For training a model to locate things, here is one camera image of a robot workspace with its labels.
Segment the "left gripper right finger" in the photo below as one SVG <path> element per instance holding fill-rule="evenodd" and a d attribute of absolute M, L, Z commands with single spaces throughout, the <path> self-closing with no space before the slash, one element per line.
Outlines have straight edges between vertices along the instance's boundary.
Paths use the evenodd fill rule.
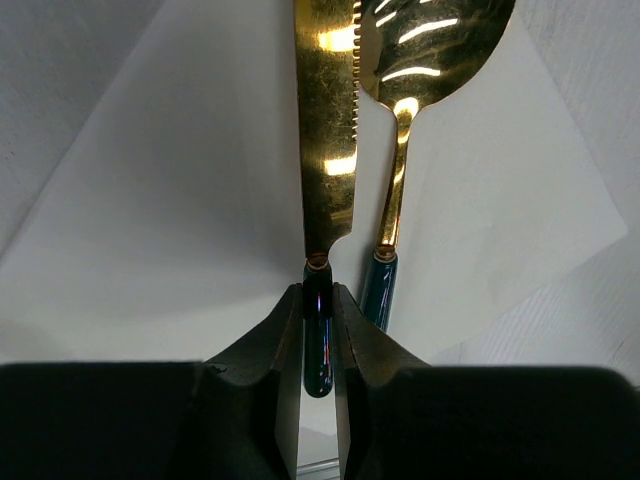
<path fill-rule="evenodd" d="M 639 395 L 598 367 L 434 367 L 333 288 L 345 479 L 635 479 Z"/>

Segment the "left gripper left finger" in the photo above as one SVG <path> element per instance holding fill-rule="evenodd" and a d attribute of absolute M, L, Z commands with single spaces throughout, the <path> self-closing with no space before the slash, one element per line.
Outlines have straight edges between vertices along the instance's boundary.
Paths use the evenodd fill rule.
<path fill-rule="evenodd" d="M 1 369 L 5 479 L 291 479 L 302 289 L 205 361 Z"/>

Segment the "white paper napkin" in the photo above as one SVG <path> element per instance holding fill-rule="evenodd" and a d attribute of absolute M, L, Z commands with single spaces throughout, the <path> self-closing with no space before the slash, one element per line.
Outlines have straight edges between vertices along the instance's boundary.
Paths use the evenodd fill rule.
<path fill-rule="evenodd" d="M 193 359 L 304 263 L 286 1 L 169 1 L 1 262 L 1 358 Z M 413 123 L 389 331 L 460 342 L 626 235 L 522 20 Z"/>

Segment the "gold spoon green handle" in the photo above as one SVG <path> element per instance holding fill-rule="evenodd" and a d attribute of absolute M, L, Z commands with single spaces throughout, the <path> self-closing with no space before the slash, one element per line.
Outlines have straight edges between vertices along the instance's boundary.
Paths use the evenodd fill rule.
<path fill-rule="evenodd" d="M 366 1 L 360 31 L 360 86 L 395 119 L 389 183 L 360 299 L 386 330 L 398 270 L 398 240 L 411 127 L 418 114 L 467 84 L 500 42 L 510 0 Z"/>

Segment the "gold knife green handle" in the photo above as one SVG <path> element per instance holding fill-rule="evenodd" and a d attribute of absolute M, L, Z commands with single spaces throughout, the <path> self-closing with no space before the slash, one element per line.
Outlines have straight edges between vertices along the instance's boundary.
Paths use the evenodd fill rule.
<path fill-rule="evenodd" d="M 313 398 L 333 387 L 329 254 L 353 223 L 360 24 L 358 1 L 294 4 L 305 251 L 303 384 Z"/>

